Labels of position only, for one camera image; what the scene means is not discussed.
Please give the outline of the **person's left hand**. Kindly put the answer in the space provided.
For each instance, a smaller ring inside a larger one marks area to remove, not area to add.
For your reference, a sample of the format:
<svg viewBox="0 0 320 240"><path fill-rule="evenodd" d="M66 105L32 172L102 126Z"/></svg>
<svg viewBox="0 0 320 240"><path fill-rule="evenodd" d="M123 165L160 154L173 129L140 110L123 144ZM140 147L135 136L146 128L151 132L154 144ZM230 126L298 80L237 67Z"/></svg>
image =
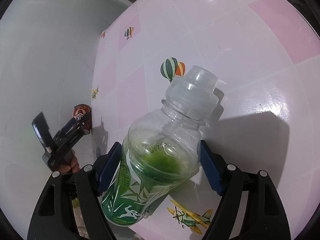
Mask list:
<svg viewBox="0 0 320 240"><path fill-rule="evenodd" d="M70 164L69 165L61 164L59 166L59 171L61 173L67 173L69 171L71 171L72 173L76 173L76 172L80 171L80 165L79 165L77 157L75 156L75 151L73 149L71 149L71 153L72 153L73 157L71 159Z"/></svg>

